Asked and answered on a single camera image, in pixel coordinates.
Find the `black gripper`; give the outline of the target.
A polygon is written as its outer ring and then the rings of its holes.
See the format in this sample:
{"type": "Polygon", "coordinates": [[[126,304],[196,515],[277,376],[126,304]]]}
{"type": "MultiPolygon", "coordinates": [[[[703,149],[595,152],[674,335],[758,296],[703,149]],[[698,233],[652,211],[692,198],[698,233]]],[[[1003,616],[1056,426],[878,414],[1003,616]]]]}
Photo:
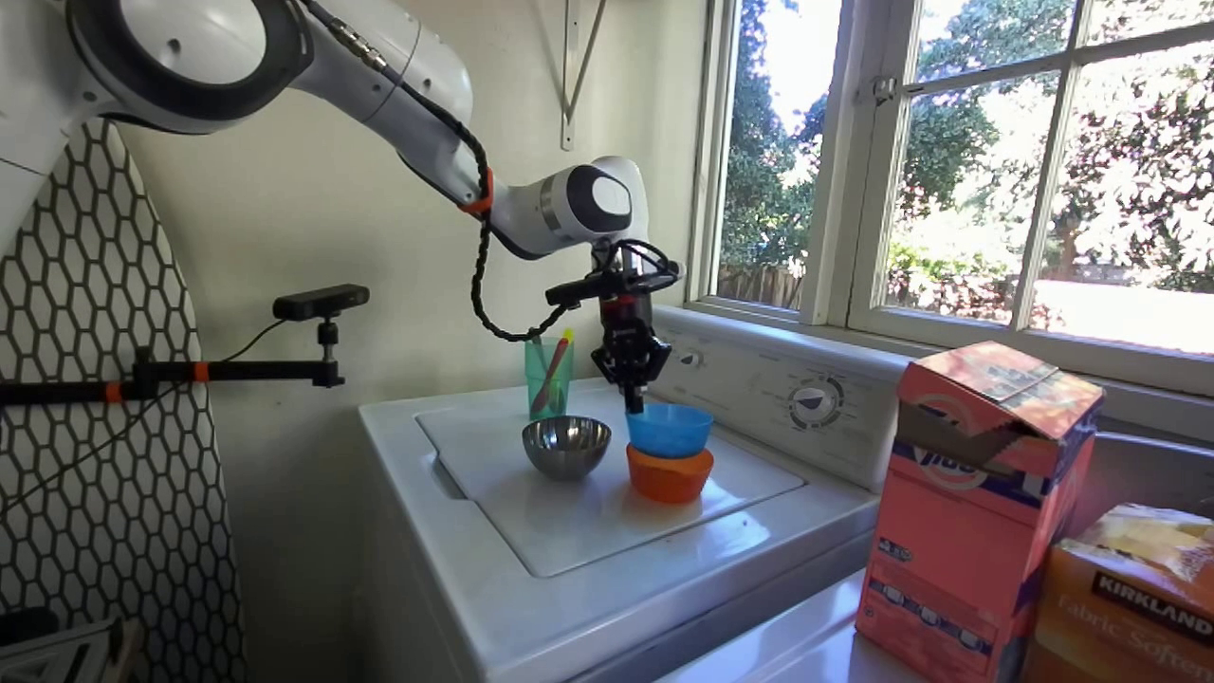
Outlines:
{"type": "Polygon", "coordinates": [[[645,292],[607,296],[600,304],[605,343],[593,353],[595,368],[615,383],[623,411],[640,414],[673,347],[652,327],[652,301],[645,292]]]}

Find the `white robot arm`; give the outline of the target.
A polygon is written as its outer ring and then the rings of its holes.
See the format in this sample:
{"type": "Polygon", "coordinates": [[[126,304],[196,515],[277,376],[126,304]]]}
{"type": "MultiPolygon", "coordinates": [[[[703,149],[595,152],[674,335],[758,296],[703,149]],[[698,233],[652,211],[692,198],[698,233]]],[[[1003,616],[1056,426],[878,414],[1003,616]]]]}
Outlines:
{"type": "Polygon", "coordinates": [[[458,55],[399,0],[0,0],[0,241],[33,211],[72,133],[128,122],[176,138],[231,130],[309,95],[399,156],[516,260],[593,251],[556,311],[600,304],[595,368],[638,399],[667,361],[649,296],[678,278],[649,241],[625,156],[504,186],[470,133],[458,55]]]}

